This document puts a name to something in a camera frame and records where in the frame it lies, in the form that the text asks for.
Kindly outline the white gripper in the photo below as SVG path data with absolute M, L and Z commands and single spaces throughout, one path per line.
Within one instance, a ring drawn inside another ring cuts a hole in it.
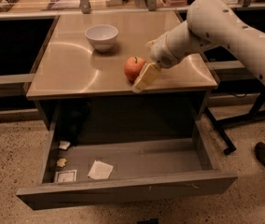
M 153 63 L 146 63 L 132 85 L 132 91 L 140 93 L 151 85 L 160 75 L 161 68 L 169 69 L 179 64 L 182 59 L 176 58 L 167 45 L 167 35 L 164 33 L 146 43 L 149 57 Z

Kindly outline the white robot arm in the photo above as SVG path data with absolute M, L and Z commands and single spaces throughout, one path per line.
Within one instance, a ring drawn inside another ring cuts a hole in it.
M 147 43 L 151 63 L 142 68 L 132 90 L 150 86 L 163 69 L 189 54 L 220 46 L 231 53 L 265 86 L 265 33 L 239 19 L 222 0 L 195 0 L 187 19 Z

